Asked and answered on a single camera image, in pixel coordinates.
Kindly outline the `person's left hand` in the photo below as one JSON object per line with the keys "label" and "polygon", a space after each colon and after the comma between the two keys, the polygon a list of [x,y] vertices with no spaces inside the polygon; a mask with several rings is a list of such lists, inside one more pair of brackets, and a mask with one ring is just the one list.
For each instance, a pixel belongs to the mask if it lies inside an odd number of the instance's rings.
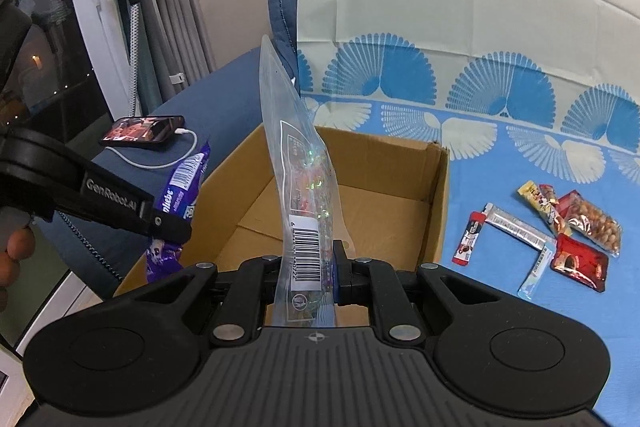
{"label": "person's left hand", "polygon": [[32,229],[24,227],[14,231],[0,257],[0,310],[8,305],[8,287],[15,283],[21,272],[20,263],[35,252],[36,240]]}

